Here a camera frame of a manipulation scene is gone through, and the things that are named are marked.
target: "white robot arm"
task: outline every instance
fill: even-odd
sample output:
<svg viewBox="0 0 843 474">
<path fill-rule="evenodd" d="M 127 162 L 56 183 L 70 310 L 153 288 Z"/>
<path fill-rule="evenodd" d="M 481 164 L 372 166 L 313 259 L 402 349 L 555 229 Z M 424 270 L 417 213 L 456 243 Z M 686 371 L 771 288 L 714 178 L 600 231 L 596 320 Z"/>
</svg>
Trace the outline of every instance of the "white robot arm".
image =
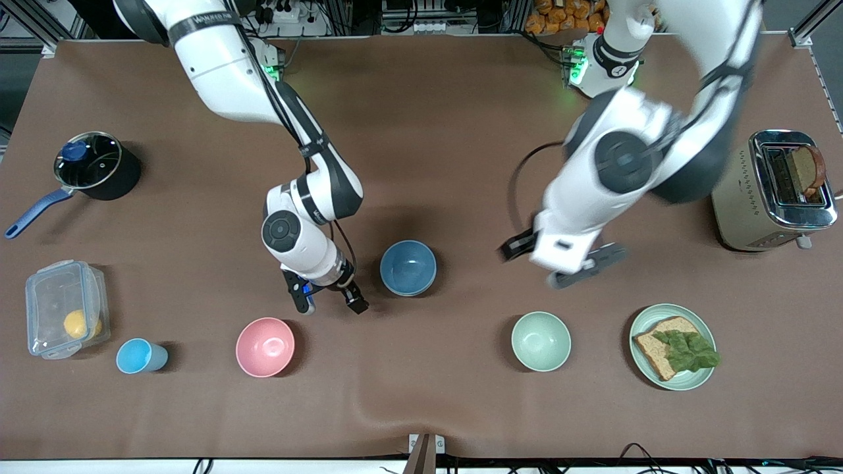
<svg viewBox="0 0 843 474">
<path fill-rule="evenodd" d="M 343 293 L 358 314 L 368 303 L 354 283 L 354 266 L 319 229 L 353 215 L 363 198 L 360 180 L 336 151 L 295 90 L 271 77 L 240 24 L 254 0 L 114 0 L 123 22 L 144 40 L 170 46 L 202 101 L 234 121 L 277 123 L 299 146 L 306 170 L 271 189 L 262 239 L 281 262 L 297 309 L 314 309 L 322 288 Z M 311 163 L 316 170 L 311 172 Z"/>
<path fill-rule="evenodd" d="M 586 58 L 601 57 L 608 49 L 613 57 L 636 51 L 636 61 L 641 41 L 652 33 L 652 26 L 639 21 L 640 12 L 650 14 L 648 3 L 609 0 L 612 17 L 603 36 L 589 42 L 592 50 L 585 51 Z M 711 193 L 726 164 L 732 130 L 751 82 L 761 0 L 655 3 L 695 58 L 700 92 L 684 117 L 626 87 L 626 76 L 620 75 L 620 89 L 598 94 L 577 119 L 566 138 L 568 161 L 545 191 L 534 227 L 501 248 L 506 260 L 532 252 L 532 262 L 553 271 L 550 284 L 555 288 L 592 276 L 622 258 L 623 250 L 616 245 L 595 251 L 592 246 L 603 227 L 646 192 L 669 202 L 701 199 Z M 617 18 L 620 12 L 634 16 Z M 589 88 L 589 80 L 603 87 L 613 69 L 621 71 L 614 59 L 594 62 L 583 71 L 578 87 Z"/>
</svg>

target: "metal frame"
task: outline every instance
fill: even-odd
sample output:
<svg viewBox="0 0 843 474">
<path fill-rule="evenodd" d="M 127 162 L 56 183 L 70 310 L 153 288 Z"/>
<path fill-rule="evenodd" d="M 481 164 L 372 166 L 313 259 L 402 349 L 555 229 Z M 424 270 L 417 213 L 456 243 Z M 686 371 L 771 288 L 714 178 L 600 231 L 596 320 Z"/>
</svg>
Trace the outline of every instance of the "metal frame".
<svg viewBox="0 0 843 474">
<path fill-rule="evenodd" d="M 811 33 L 823 23 L 841 4 L 843 0 L 822 0 L 816 7 L 808 13 L 808 16 L 802 19 L 796 26 L 790 28 L 787 33 L 791 39 L 791 45 L 794 48 L 807 48 L 813 42 L 811 41 Z"/>
<path fill-rule="evenodd" d="M 70 31 L 35 0 L 0 0 L 0 5 L 41 42 L 46 54 L 55 53 L 59 41 L 74 39 Z"/>
</svg>

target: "pink bowl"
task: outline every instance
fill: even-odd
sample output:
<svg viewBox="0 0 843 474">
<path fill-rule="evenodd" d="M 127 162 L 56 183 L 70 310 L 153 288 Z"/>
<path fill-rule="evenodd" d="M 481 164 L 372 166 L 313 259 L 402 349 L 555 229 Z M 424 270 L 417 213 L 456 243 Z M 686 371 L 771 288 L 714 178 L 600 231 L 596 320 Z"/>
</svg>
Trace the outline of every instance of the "pink bowl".
<svg viewBox="0 0 843 474">
<path fill-rule="evenodd" d="M 290 359 L 296 342 L 290 326 L 275 318 L 253 320 L 237 338 L 237 364 L 252 377 L 272 377 L 281 372 Z"/>
</svg>

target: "brown tablecloth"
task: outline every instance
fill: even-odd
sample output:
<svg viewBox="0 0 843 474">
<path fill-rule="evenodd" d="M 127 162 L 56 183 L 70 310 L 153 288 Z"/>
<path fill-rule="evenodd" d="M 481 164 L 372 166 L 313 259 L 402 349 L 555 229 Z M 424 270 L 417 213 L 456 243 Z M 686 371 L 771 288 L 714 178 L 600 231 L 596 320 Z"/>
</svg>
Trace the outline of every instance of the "brown tablecloth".
<svg viewBox="0 0 843 474">
<path fill-rule="evenodd" d="M 805 131 L 843 182 L 808 51 L 783 35 L 763 43 L 735 143 L 764 128 Z M 687 110 L 697 79 L 684 50 L 655 37 L 645 58 L 636 86 Z M 363 315 L 335 294 L 299 315 L 260 242 L 266 191 L 303 169 L 280 127 L 213 115 L 160 46 L 62 43 L 41 61 L 0 166 L 0 222 L 56 187 L 51 161 L 77 133 L 113 133 L 146 168 L 126 197 L 74 197 L 0 242 L 2 457 L 385 455 L 420 431 L 462 456 L 617 456 L 631 441 L 657 456 L 841 454 L 842 227 L 816 234 L 811 251 L 740 255 L 717 243 L 710 202 L 646 197 L 604 233 L 629 258 L 554 291 L 527 259 L 504 265 L 495 253 L 513 234 L 513 167 L 587 104 L 535 46 L 303 41 L 287 81 L 365 188 L 343 223 L 372 303 Z M 543 152 L 524 171 L 525 215 L 560 165 Z M 402 239 L 437 254 L 423 298 L 380 286 L 379 256 Z M 105 272 L 113 337 L 45 361 L 26 351 L 24 281 L 64 259 Z M 659 390 L 631 365 L 631 316 L 659 302 L 693 309 L 717 339 L 723 364 L 696 390 Z M 528 373 L 511 353 L 514 321 L 531 310 L 571 330 L 555 372 Z M 283 377 L 258 380 L 239 369 L 234 342 L 264 316 L 290 322 L 298 351 Z M 132 337 L 165 343 L 168 368 L 118 372 Z"/>
</svg>

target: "plate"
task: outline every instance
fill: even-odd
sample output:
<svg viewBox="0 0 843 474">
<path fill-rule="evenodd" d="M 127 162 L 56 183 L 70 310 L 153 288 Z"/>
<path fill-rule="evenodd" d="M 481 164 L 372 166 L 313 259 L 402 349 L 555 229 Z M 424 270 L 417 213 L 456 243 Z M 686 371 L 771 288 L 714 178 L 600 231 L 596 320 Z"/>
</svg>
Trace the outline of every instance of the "plate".
<svg viewBox="0 0 843 474">
<path fill-rule="evenodd" d="M 682 316 L 686 320 L 690 321 L 696 330 L 700 332 L 700 335 L 703 336 L 712 347 L 714 347 L 714 350 L 717 350 L 717 345 L 714 343 L 714 336 L 711 335 L 711 330 L 708 329 L 706 323 L 702 322 L 702 319 L 700 319 L 698 315 L 694 314 L 693 311 L 676 304 L 660 303 L 646 308 L 632 322 L 632 328 L 630 329 L 630 350 L 632 351 L 632 359 L 635 360 L 635 364 L 645 377 L 662 388 L 674 391 L 695 389 L 696 387 L 706 383 L 706 380 L 711 377 L 711 373 L 714 372 L 714 369 L 700 369 L 696 372 L 683 370 L 682 372 L 677 373 L 672 379 L 665 382 L 664 380 L 658 378 L 656 370 L 653 369 L 652 365 L 650 365 L 650 361 L 647 360 L 647 356 L 644 355 L 644 352 L 642 352 L 642 350 L 638 347 L 638 344 L 635 343 L 635 339 L 633 339 L 633 337 L 638 336 L 639 334 L 650 331 L 659 321 L 666 320 L 674 316 Z"/>
</svg>

